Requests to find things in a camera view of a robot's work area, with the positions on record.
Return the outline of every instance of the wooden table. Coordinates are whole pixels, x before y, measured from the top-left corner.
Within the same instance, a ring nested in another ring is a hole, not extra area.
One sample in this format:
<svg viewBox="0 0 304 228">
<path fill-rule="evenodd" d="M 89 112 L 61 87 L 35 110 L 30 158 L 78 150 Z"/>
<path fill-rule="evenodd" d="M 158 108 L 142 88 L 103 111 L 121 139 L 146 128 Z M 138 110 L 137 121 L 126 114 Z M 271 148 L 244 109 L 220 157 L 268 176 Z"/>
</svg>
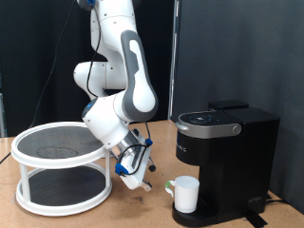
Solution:
<svg viewBox="0 0 304 228">
<path fill-rule="evenodd" d="M 147 137 L 142 123 L 132 124 Z M 24 211 L 16 203 L 15 192 L 20 171 L 18 162 L 10 156 L 0 165 L 0 227 L 181 227 L 171 216 L 172 198 L 164 190 L 164 184 L 181 175 L 198 178 L 199 168 L 182 163 L 176 158 L 177 129 L 170 121 L 149 124 L 151 138 L 154 142 L 151 156 L 157 171 L 146 172 L 145 178 L 153 185 L 152 191 L 145 192 L 139 188 L 129 190 L 114 173 L 115 161 L 111 161 L 111 178 L 113 189 L 109 198 L 101 205 L 75 216 L 48 218 Z M 0 139 L 0 159 L 10 152 L 13 138 Z M 97 161 L 104 166 L 105 160 Z M 261 216 L 268 222 L 267 228 L 293 227 L 303 228 L 304 217 L 292 206 L 272 203 L 266 206 Z M 236 219 L 212 227 L 253 228 L 245 219 Z"/>
</svg>

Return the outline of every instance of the black coffee maker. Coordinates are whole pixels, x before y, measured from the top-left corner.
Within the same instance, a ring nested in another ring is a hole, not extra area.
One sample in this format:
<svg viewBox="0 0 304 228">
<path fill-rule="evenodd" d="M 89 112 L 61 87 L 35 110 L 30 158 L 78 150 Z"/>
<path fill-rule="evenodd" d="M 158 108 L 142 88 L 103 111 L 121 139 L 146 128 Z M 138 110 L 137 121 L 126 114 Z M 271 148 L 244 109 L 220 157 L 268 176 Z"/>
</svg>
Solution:
<svg viewBox="0 0 304 228">
<path fill-rule="evenodd" d="M 199 166 L 197 210 L 184 214 L 173 205 L 173 219 L 189 227 L 255 219 L 268 196 L 279 118 L 240 101 L 209 110 L 176 122 L 178 159 Z"/>
</svg>

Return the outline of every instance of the black wall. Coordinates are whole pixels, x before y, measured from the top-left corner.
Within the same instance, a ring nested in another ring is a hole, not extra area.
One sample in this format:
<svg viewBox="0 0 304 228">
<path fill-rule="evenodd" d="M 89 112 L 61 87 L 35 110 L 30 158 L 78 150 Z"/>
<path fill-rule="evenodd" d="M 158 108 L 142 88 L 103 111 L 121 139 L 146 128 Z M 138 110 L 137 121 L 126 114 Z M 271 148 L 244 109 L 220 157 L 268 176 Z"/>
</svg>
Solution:
<svg viewBox="0 0 304 228">
<path fill-rule="evenodd" d="M 281 118 L 270 189 L 304 212 L 304 1 L 182 0 L 173 116 L 241 100 Z"/>
<path fill-rule="evenodd" d="M 0 1 L 0 74 L 9 136 L 29 128 L 54 58 L 72 0 Z M 142 1 L 136 10 L 151 83 L 160 98 L 152 121 L 167 118 L 174 1 Z M 36 124 L 81 121 L 89 102 L 76 86 L 73 70 L 90 61 L 90 14 L 75 5 L 58 50 L 57 66 Z M 96 61 L 104 61 L 102 56 Z"/>
</svg>

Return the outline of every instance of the cable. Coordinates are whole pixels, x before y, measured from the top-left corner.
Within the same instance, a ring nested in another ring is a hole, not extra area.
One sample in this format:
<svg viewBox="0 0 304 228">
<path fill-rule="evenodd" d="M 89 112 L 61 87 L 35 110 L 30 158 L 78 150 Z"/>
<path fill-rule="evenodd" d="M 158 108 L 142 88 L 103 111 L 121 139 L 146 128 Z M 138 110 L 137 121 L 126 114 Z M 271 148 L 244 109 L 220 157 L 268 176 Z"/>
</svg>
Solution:
<svg viewBox="0 0 304 228">
<path fill-rule="evenodd" d="M 147 122 L 145 122 L 145 127 L 146 127 L 146 130 L 147 130 L 147 132 L 148 132 L 149 140 L 151 140 L 150 130 L 149 130 L 149 126 L 148 126 L 148 123 L 147 123 Z"/>
<path fill-rule="evenodd" d="M 123 153 L 120 155 L 120 157 L 118 158 L 118 161 L 117 161 L 117 163 L 121 163 L 122 162 L 122 158 L 124 157 L 124 153 L 125 153 L 125 151 L 127 151 L 129 148 L 132 148 L 132 147 L 135 147 L 135 146 L 144 146 L 144 147 L 149 147 L 149 146 L 147 146 L 147 145 L 143 145 L 143 144 L 133 144 L 133 145 L 130 145 L 130 146 L 128 146 L 124 151 L 123 151 Z"/>
<path fill-rule="evenodd" d="M 69 9 L 69 13 L 68 13 L 68 17 L 67 17 L 67 19 L 66 19 L 66 23 L 65 23 L 64 29 L 63 29 L 63 31 L 61 32 L 61 35 L 60 35 L 60 37 L 59 37 L 59 39 L 58 39 L 58 42 L 57 42 L 57 45 L 56 45 L 55 57 L 54 57 L 53 65 L 52 65 L 51 70 L 50 70 L 50 73 L 49 73 L 49 75 L 48 75 L 48 78 L 47 78 L 47 82 L 46 82 L 46 84 L 45 84 L 45 87 L 44 87 L 44 89 L 42 90 L 42 93 L 41 93 L 41 95 L 40 95 L 40 98 L 39 98 L 39 101 L 38 101 L 38 105 L 36 106 L 36 111 L 35 111 L 34 119 L 33 119 L 32 124 L 29 126 L 28 129 L 32 128 L 32 127 L 34 126 L 34 124 L 35 124 L 36 117 L 37 117 L 37 113 L 38 113 L 38 109 L 39 109 L 39 106 L 40 106 L 42 97 L 43 97 L 43 95 L 44 95 L 44 93 L 45 93 L 45 91 L 46 91 L 46 88 L 48 87 L 49 80 L 50 80 L 50 78 L 51 78 L 51 75 L 52 75 L 52 73 L 53 73 L 53 71 L 54 71 L 54 68 L 55 68 L 55 65 L 56 65 L 58 46 L 59 46 L 59 44 L 60 44 L 61 38 L 63 37 L 63 35 L 64 35 L 65 31 L 66 31 L 67 22 L 68 22 L 68 20 L 69 20 L 70 14 L 72 13 L 72 10 L 73 10 L 73 8 L 74 8 L 74 6 L 75 6 L 75 3 L 76 3 L 76 0 L 73 0 L 72 6 L 71 6 L 70 9 Z"/>
<path fill-rule="evenodd" d="M 99 21 L 99 15 L 98 15 L 98 12 L 96 11 L 95 7 L 93 6 L 94 8 L 94 11 L 96 13 L 96 17 L 97 17 L 97 21 L 98 21 L 98 25 L 99 25 L 99 40 L 98 40 L 98 45 L 95 49 L 95 52 L 94 52 L 94 55 L 93 55 L 93 58 L 92 58 L 92 61 L 91 61 L 91 65 L 89 67 L 89 72 L 88 72 L 88 75 L 87 75 L 87 80 L 86 80 L 86 89 L 87 91 L 93 95 L 94 97 L 98 97 L 96 94 L 92 93 L 91 90 L 89 90 L 89 87 L 88 87 L 88 82 L 89 82 L 89 78 L 91 76 L 91 70 L 92 70 L 92 67 L 93 67 L 93 63 L 94 63 L 94 60 L 95 60 L 95 56 L 96 56 L 96 53 L 97 53 L 97 50 L 99 48 L 99 45 L 101 43 L 101 39 L 102 39 L 102 27 L 101 27 L 101 22 Z"/>
<path fill-rule="evenodd" d="M 130 176 L 130 175 L 135 174 L 137 171 L 139 171 L 139 169 L 140 169 L 140 167 L 141 167 L 141 164 L 142 164 L 142 159 L 143 159 L 143 155 L 144 155 L 144 153 L 145 153 L 146 148 L 145 148 L 144 151 L 142 152 L 142 156 L 141 156 L 141 159 L 140 159 L 140 163 L 139 163 L 139 165 L 137 166 L 136 170 L 135 170 L 133 173 L 125 174 L 125 175 Z"/>
<path fill-rule="evenodd" d="M 8 155 L 3 160 L 0 161 L 0 164 L 2 164 L 2 162 L 4 162 L 10 156 L 10 153 L 11 152 L 9 152 Z"/>
<path fill-rule="evenodd" d="M 146 126 L 146 130 L 147 130 L 147 132 L 148 132 L 149 140 L 151 140 L 150 130 L 149 130 L 149 126 L 148 126 L 148 123 L 147 123 L 147 122 L 145 122 L 145 126 Z M 143 145 L 143 144 L 133 144 L 133 145 L 130 145 L 130 146 L 128 146 L 128 147 L 123 151 L 123 153 L 120 155 L 120 157 L 118 158 L 117 163 L 121 163 L 121 162 L 122 162 L 122 158 L 124 157 L 125 151 L 127 151 L 129 148 L 132 148 L 132 147 L 135 147 L 135 146 L 144 146 L 144 147 L 145 147 L 144 151 L 142 152 L 142 156 L 141 156 L 139 165 L 137 166 L 136 170 L 135 170 L 133 173 L 125 174 L 125 173 L 121 172 L 121 175 L 123 175 L 123 176 L 130 176 L 130 175 L 133 175 L 133 174 L 137 173 L 137 171 L 139 171 L 139 169 L 140 169 L 140 167 L 141 167 L 141 164 L 142 164 L 143 155 L 144 155 L 144 153 L 145 153 L 145 151 L 146 151 L 146 148 L 150 147 L 150 145 Z"/>
<path fill-rule="evenodd" d="M 282 203 L 287 203 L 287 204 L 289 204 L 289 203 L 288 203 L 286 200 L 284 200 L 284 199 L 267 200 L 265 204 L 268 205 L 268 204 L 273 203 L 273 202 L 282 202 Z"/>
</svg>

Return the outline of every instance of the mug handle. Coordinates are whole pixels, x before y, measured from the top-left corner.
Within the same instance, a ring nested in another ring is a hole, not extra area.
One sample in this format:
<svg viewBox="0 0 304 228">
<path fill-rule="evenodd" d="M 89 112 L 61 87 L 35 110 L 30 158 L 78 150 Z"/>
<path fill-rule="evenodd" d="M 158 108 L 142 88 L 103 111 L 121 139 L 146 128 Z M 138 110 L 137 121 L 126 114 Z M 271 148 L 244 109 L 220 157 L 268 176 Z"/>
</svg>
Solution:
<svg viewBox="0 0 304 228">
<path fill-rule="evenodd" d="M 172 198 L 173 198 L 173 192 L 172 192 L 172 190 L 169 188 L 170 185 L 175 186 L 175 182 L 172 181 L 172 180 L 168 181 L 168 182 L 164 185 L 164 189 L 167 191 L 167 193 L 170 193 L 171 196 L 172 196 Z"/>
</svg>

